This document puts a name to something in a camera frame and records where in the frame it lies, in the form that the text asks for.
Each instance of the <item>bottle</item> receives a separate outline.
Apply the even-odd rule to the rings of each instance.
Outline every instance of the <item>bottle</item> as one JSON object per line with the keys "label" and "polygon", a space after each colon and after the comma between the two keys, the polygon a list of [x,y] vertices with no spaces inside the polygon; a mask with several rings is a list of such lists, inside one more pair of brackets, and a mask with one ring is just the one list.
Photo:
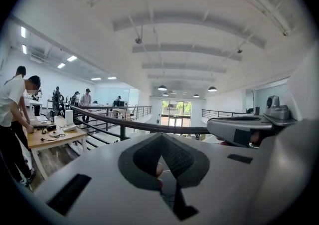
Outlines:
{"label": "bottle", "polygon": [[54,122],[54,111],[50,111],[51,122]]}

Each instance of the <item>doorway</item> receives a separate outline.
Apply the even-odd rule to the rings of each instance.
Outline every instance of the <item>doorway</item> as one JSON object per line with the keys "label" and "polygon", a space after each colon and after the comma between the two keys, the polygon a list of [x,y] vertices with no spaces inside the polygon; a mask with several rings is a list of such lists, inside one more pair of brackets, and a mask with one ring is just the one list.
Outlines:
{"label": "doorway", "polygon": [[190,127],[191,102],[162,101],[161,125]]}

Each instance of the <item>white ceiling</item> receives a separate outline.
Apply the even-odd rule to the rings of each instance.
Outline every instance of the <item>white ceiling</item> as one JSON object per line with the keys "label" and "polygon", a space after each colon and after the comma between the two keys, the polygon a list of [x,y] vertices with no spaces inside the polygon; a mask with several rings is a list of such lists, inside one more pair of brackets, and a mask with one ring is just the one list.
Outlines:
{"label": "white ceiling", "polygon": [[[141,63],[153,95],[159,95],[161,84],[169,91],[204,93],[239,64],[265,56],[308,21],[300,0],[78,1]],[[142,25],[142,44],[136,44]],[[30,45],[39,45],[46,60],[67,59],[68,54],[55,48],[47,55],[47,43],[38,42]],[[81,61],[73,64],[85,79],[107,75],[89,66],[79,71]]]}
{"label": "white ceiling", "polygon": [[[51,43],[43,40],[37,35],[26,31],[26,38],[21,36],[21,26],[10,22],[10,41],[12,48],[21,52],[22,56],[26,56],[22,52],[22,45],[27,47],[27,56],[30,57],[32,61],[36,61],[43,66],[51,68],[56,71],[60,71],[63,74],[70,75],[74,78],[88,81],[92,84],[99,83],[118,83],[120,81],[109,80],[108,77],[112,77],[112,72],[106,72],[95,68],[94,66],[81,61],[79,58],[69,62],[67,59],[71,56],[76,56],[76,54],[69,54],[64,50],[52,45]],[[58,65],[64,63],[65,66],[58,69]],[[92,78],[101,78],[99,81],[92,81]]]}

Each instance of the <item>wooden floor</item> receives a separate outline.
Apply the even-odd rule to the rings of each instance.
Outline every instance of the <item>wooden floor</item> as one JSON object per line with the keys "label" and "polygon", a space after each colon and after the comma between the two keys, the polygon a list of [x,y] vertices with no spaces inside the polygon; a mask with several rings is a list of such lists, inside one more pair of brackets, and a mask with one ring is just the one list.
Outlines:
{"label": "wooden floor", "polygon": [[[31,183],[31,187],[35,190],[44,181],[44,178],[34,161],[33,155],[31,156],[32,166],[36,172],[35,178]],[[77,157],[78,155],[68,145],[39,151],[39,159],[48,177],[70,163],[72,160],[75,160]]]}

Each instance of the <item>sneaker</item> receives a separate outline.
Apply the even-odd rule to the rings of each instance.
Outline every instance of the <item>sneaker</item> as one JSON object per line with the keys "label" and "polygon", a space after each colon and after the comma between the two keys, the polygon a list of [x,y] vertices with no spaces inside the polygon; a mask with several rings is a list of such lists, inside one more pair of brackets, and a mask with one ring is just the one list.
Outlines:
{"label": "sneaker", "polygon": [[31,172],[31,176],[30,176],[29,178],[26,178],[26,180],[27,180],[28,183],[32,183],[32,181],[33,181],[33,179],[34,179],[34,177],[35,177],[35,170],[34,170],[34,168],[32,168],[32,169],[30,170],[30,172]]}
{"label": "sneaker", "polygon": [[27,181],[25,181],[24,179],[21,179],[20,183],[25,186],[25,187],[28,187],[29,186],[29,183]]}

